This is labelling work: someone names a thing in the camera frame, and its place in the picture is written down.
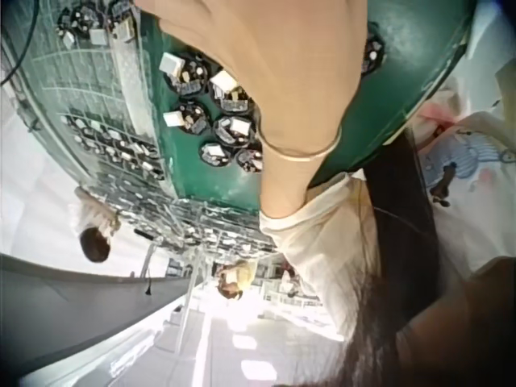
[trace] pole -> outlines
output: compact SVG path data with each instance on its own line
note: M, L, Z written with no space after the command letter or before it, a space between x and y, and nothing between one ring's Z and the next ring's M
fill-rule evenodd
M185 335L186 321L188 320L190 301L192 300L192 294L194 293L195 281L197 280L197 273L199 271L199 266L201 264L202 254L199 253L198 249L195 249L196 256L193 258L193 269L192 276L190 277L190 283L188 284L188 293L185 296L185 306L183 306L181 312L181 323L179 325L179 332L177 333L176 339L176 355L181 354L181 344L183 341L183 336Z
M144 266L142 267L142 272L139 274L140 278L145 278L145 273L148 270L148 265L151 263L151 257L152 254L154 254L154 251L156 250L156 245L154 243L151 243L147 250L147 255L145 256Z

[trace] dark hair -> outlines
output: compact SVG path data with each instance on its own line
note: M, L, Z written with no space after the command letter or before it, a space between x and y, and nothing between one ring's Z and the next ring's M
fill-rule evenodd
M110 255L110 243L97 227L86 228L80 235L82 252L92 262L104 262Z
M325 380L304 386L406 385L408 380L406 375L402 376L397 352L398 332L439 296L439 241L410 138L400 135L383 147L364 167L364 172L377 224L381 273L356 284L356 327L345 343L338 368ZM510 358L505 353L496 357L505 364ZM497 370L500 369L501 375L488 372L489 377L494 375L503 381L509 368L501 366ZM468 376L466 380L430 372L411 375L410 383L414 383L408 385L482 385L480 381L489 379L485 374L481 376ZM511 384L491 380L484 385Z
M217 290L228 300L231 300L231 299L239 300L240 298L242 298L242 295L243 295L242 290L240 290L239 292L236 292L236 293L235 292L231 293L228 290L222 289L220 286L217 286Z

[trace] wire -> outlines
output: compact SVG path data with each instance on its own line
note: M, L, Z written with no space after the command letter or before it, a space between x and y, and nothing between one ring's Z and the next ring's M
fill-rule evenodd
M147 287L147 290L145 290L145 294L147 294L148 296L152 296L152 293L151 293L152 278L151 278L151 270L149 268L147 268L147 273L148 273L148 287Z
M23 48L22 55L19 56L18 61L16 62L15 66L10 70L10 72L7 74L5 78L2 79L2 82L0 82L0 86L4 86L10 79L15 75L16 71L18 70L19 66L23 62L23 58L25 58L25 55L27 54L27 50L29 49L29 45L32 41L32 36L34 35L35 30L35 22L38 19L38 14L40 13L40 0L34 0L34 12L32 12L32 21L31 26L29 27L29 34L27 36L27 42L25 43L25 47Z

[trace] worker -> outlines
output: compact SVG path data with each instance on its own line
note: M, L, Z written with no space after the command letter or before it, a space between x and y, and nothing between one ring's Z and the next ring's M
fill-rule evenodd
M251 287L257 267L257 260L237 260L234 264L223 266L217 273L218 292L227 299L239 300L244 290Z
M74 193L80 203L70 206L70 211L82 252L91 262L104 262L110 255L110 238L120 228L119 217L81 187L77 187Z
M309 189L345 135L339 123L360 83L367 1L136 4L218 61L260 107L261 229L345 340L332 379L312 385L503 380L515 348L514 260L485 277L472 273L495 256L516 256L511 150L470 123L418 159L403 133L364 165L365 179L340 173ZM441 298L452 282L459 293Z

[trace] bracelet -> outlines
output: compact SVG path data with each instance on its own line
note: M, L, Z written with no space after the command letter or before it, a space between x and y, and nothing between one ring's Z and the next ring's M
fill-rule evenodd
M333 142L331 142L331 144L328 145L323 150L316 152L316 153L301 153L301 152L296 153L295 151L288 153L282 148L275 147L274 145L272 145L265 139L264 134L261 131L260 125L256 129L256 136L261 141L264 148L267 148L269 151L275 153L277 156L279 156L282 159L285 159L288 161L295 161L295 162L309 162L314 159L318 159L320 157L325 157L325 156L329 155L330 153L332 153L335 150L335 148L337 148L337 145L339 145L339 142L340 142L340 138L342 137L342 127L339 126L339 131L337 131L337 136L335 137Z

